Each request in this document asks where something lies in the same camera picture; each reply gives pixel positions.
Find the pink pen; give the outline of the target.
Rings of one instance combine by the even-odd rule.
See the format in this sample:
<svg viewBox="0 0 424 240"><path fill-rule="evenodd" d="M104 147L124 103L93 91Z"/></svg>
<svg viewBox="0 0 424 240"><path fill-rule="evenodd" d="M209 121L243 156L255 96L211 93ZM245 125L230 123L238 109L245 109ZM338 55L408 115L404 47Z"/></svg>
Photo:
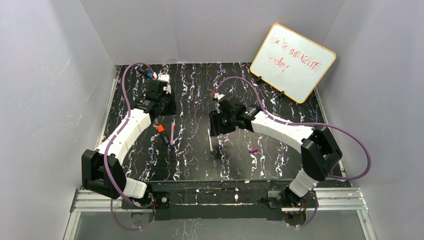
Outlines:
<svg viewBox="0 0 424 240"><path fill-rule="evenodd" d="M171 123L171 130L170 130L170 145L171 146L174 145L175 125L176 125L176 121L173 120Z"/></svg>

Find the white pen green tip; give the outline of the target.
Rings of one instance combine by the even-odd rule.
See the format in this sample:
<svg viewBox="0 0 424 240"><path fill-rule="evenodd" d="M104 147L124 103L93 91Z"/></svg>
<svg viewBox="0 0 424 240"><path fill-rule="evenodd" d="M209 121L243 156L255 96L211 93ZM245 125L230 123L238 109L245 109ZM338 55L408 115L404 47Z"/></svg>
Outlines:
<svg viewBox="0 0 424 240"><path fill-rule="evenodd" d="M207 129L207 136L208 136L208 142L209 142L209 150L210 150L210 153L213 154L214 148L213 148L213 145L212 145L211 132L210 132L209 128Z"/></svg>

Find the black marker orange tip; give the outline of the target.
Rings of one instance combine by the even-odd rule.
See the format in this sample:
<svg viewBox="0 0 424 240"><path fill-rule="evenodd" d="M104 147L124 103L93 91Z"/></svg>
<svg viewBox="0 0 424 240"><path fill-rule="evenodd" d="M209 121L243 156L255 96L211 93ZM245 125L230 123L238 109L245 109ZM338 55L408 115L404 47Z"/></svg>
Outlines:
<svg viewBox="0 0 424 240"><path fill-rule="evenodd" d="M157 131L158 131L158 133L159 133L159 135L160 135L163 143L166 146L169 146L171 142L170 142L170 138L169 138L168 134L166 133L165 128L162 125L158 125L156 127L156 129L157 129Z"/></svg>

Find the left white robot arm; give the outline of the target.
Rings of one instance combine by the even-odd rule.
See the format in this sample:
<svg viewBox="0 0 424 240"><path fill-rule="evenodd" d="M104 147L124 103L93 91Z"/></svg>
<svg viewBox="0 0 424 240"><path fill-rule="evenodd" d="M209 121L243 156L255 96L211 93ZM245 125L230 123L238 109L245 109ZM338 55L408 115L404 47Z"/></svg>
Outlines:
<svg viewBox="0 0 424 240"><path fill-rule="evenodd" d="M142 199L148 185L126 176L122 167L124 159L156 118L175 113L175 92L167 76L147 80L143 96L130 105L114 132L94 150L87 149L82 154L83 188L114 200Z"/></svg>

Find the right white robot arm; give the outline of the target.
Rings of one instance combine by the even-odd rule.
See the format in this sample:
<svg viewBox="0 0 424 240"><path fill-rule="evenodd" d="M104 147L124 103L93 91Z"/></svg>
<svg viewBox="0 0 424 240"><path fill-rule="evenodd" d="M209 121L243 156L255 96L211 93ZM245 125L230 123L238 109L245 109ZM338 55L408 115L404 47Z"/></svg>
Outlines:
<svg viewBox="0 0 424 240"><path fill-rule="evenodd" d="M209 113L210 136L242 129L274 138L300 153L302 167L284 191L287 200L299 201L330 175L343 156L326 126L283 123L281 118L265 113L257 105L246 106L232 94L214 93L212 99L216 109Z"/></svg>

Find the blue capped black marker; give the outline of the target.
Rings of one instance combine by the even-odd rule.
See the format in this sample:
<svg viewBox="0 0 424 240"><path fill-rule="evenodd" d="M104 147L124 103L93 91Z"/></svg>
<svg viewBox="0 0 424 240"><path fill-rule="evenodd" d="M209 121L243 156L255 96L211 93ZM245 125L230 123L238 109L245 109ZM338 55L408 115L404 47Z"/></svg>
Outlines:
<svg viewBox="0 0 424 240"><path fill-rule="evenodd" d="M150 72L150 71L147 71L147 70L141 70L141 69L139 69L138 70L142 75L144 75L144 76L146 76L146 77L148 77L148 78L150 78L150 79L157 79L157 74L155 73L155 72Z"/></svg>

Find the white whiteboard orange frame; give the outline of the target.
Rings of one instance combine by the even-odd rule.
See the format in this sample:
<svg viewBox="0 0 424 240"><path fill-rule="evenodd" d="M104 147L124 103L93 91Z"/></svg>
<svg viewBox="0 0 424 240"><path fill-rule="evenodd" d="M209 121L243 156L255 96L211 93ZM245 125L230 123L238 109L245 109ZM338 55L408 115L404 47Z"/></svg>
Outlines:
<svg viewBox="0 0 424 240"><path fill-rule="evenodd" d="M336 58L332 50L275 23L249 70L294 102L302 104Z"/></svg>

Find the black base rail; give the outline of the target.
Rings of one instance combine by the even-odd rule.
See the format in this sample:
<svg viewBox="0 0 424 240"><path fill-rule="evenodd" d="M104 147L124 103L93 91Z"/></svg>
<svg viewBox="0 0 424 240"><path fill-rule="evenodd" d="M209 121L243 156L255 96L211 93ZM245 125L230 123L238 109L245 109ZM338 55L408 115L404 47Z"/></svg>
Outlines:
<svg viewBox="0 0 424 240"><path fill-rule="evenodd" d="M152 214L156 221L179 219L266 219L281 221L300 210L281 203L290 181L153 181L152 193L140 206L125 200L110 200L89 190L78 190L71 210Z"/></svg>

